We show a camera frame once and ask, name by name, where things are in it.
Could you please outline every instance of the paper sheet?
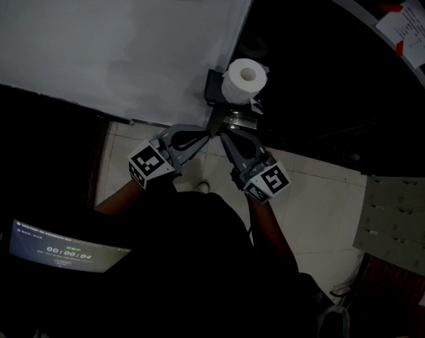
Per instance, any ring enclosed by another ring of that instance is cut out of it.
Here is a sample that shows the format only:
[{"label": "paper sheet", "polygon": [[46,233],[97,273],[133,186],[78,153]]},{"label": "paper sheet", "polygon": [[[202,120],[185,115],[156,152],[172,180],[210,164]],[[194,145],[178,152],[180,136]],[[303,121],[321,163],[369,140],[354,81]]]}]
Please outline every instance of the paper sheet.
[{"label": "paper sheet", "polygon": [[376,28],[394,44],[403,40],[403,55],[414,69],[425,64],[425,11],[405,2],[399,13],[388,13]]}]

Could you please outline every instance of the person's right arm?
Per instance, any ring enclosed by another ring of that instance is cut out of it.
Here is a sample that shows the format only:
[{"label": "person's right arm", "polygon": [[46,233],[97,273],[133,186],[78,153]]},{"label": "person's right arm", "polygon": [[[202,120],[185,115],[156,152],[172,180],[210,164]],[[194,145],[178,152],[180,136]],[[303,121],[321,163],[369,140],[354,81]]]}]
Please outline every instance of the person's right arm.
[{"label": "person's right arm", "polygon": [[295,257],[285,240],[269,203],[261,204],[247,196],[252,225],[253,244],[264,265],[280,268],[287,274],[297,274]]}]

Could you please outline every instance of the timer display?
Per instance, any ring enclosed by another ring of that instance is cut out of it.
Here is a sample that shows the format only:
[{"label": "timer display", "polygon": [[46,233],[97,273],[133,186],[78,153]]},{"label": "timer display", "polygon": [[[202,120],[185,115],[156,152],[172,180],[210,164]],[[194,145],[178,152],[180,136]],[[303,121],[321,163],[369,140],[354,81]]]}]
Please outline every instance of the timer display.
[{"label": "timer display", "polygon": [[71,270],[103,273],[131,249],[64,237],[13,221],[8,252],[19,258]]}]

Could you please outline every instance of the person's left arm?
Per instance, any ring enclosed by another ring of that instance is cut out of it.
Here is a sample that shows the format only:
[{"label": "person's left arm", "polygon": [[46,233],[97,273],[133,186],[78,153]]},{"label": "person's left arm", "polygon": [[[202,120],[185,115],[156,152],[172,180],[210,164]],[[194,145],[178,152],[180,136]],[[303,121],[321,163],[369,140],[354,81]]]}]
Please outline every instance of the person's left arm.
[{"label": "person's left arm", "polygon": [[143,193],[144,189],[132,179],[94,209],[110,216],[120,216],[126,213],[142,197]]}]

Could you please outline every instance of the red tape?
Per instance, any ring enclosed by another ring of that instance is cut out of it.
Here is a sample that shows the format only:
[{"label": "red tape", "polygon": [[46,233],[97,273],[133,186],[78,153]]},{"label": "red tape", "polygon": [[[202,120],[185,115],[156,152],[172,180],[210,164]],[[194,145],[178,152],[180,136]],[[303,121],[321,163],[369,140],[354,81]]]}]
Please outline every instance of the red tape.
[{"label": "red tape", "polygon": [[392,5],[392,4],[379,4],[380,9],[386,11],[387,13],[399,13],[403,10],[401,5]]},{"label": "red tape", "polygon": [[397,43],[396,52],[398,57],[401,57],[403,55],[403,40]]}]

